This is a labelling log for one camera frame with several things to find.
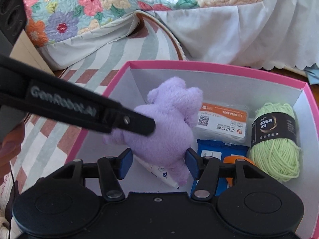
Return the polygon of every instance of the plush toy leg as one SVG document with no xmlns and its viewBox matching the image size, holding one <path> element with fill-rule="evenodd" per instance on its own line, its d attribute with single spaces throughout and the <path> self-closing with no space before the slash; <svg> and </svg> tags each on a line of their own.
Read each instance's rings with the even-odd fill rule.
<svg viewBox="0 0 319 239">
<path fill-rule="evenodd" d="M 105 144 L 124 145 L 124 134 L 121 129 L 113 129 L 110 135 L 104 135 L 103 141 Z"/>
<path fill-rule="evenodd" d="M 175 164 L 165 167 L 172 179 L 176 181 L 179 186 L 185 186 L 189 176 L 189 170 L 184 162 L 184 159 L 177 161 Z"/>
</svg>

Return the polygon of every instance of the black cable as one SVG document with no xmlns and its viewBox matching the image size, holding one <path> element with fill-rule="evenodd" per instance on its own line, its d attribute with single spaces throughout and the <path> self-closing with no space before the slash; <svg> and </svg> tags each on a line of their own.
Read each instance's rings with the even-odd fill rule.
<svg viewBox="0 0 319 239">
<path fill-rule="evenodd" d="M 10 174 L 11 174 L 11 178 L 12 178 L 12 182 L 13 182 L 13 201 L 14 201 L 15 198 L 16 198 L 16 185 L 15 185 L 15 182 L 14 182 L 12 168 L 10 169 Z M 11 238 L 10 235 L 11 235 L 11 220 L 9 220 L 9 236 L 8 236 L 8 239 Z"/>
</svg>

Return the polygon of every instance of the crescent moon logo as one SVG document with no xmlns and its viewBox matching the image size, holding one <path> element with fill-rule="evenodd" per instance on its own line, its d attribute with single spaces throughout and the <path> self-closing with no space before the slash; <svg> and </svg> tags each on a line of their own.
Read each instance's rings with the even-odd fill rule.
<svg viewBox="0 0 319 239">
<path fill-rule="evenodd" d="M 272 119 L 274 120 L 274 126 L 273 126 L 270 130 L 260 129 L 261 132 L 263 132 L 263 133 L 269 133 L 269 132 L 271 132 L 273 129 L 275 129 L 275 128 L 277 127 L 277 125 L 278 125 L 278 123 L 277 123 L 277 118 L 272 115 Z"/>
</svg>

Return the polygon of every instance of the orange and white label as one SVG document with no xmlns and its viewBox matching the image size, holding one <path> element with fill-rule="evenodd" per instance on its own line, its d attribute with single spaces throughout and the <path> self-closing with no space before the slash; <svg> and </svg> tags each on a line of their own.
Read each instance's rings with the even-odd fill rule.
<svg viewBox="0 0 319 239">
<path fill-rule="evenodd" d="M 197 127 L 223 134 L 245 137 L 247 113 L 223 106 L 203 103 Z"/>
</svg>

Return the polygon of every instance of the purple flower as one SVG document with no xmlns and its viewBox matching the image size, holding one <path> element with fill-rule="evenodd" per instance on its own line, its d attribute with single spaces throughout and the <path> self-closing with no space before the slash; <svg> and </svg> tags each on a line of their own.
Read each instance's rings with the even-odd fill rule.
<svg viewBox="0 0 319 239">
<path fill-rule="evenodd" d="M 79 18 L 74 17 L 73 12 L 56 12 L 49 17 L 48 22 L 45 32 L 48 38 L 54 39 L 55 42 L 74 37 L 78 33 Z"/>
</svg>

